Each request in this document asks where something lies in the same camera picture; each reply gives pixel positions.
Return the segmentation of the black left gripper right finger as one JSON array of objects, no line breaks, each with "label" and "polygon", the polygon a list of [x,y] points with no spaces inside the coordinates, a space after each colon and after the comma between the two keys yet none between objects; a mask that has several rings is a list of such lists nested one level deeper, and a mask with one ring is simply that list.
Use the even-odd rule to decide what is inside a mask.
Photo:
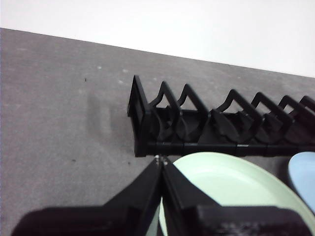
[{"label": "black left gripper right finger", "polygon": [[162,204],[170,236],[310,236],[295,211],[276,206],[223,206],[162,160]]}]

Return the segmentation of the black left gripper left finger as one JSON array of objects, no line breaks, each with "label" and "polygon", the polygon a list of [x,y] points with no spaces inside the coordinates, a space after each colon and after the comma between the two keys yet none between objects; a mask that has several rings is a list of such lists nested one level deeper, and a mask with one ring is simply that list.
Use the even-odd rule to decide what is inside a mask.
[{"label": "black left gripper left finger", "polygon": [[144,236],[160,204],[162,163],[156,157],[101,206],[48,207],[22,217],[14,236]]}]

